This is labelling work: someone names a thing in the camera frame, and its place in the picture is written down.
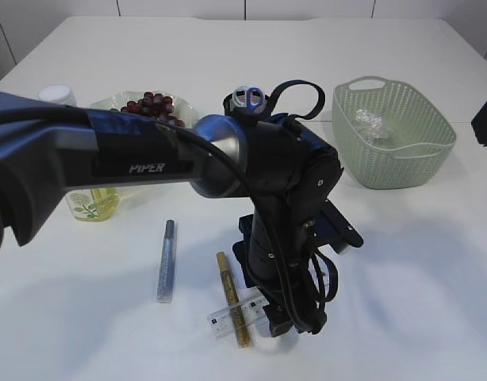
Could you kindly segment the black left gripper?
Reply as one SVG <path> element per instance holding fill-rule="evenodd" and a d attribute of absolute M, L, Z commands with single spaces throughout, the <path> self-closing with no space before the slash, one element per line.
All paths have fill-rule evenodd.
<path fill-rule="evenodd" d="M 291 328 L 315 335 L 328 321 L 325 307 L 337 295 L 339 272 L 315 242 L 316 222 L 295 221 L 280 198 L 260 200 L 239 220 L 243 240 L 233 252 L 246 286 L 257 287 L 268 301 L 264 314 L 273 337 Z"/>

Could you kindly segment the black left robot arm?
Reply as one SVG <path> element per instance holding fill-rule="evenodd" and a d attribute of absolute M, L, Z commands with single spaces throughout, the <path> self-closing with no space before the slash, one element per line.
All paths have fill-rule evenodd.
<path fill-rule="evenodd" d="M 249 198 L 235 250 L 244 278 L 270 303 L 270 331 L 316 334 L 337 292 L 313 281 L 324 261 L 318 221 L 333 220 L 328 195 L 343 168 L 337 151 L 305 126 L 274 112 L 285 82 L 259 113 L 223 102 L 222 115 L 193 128 L 145 112 L 60 106 L 0 91 L 0 248 L 6 228 L 28 244 L 65 194 L 95 187 L 188 182 L 206 198 Z"/>

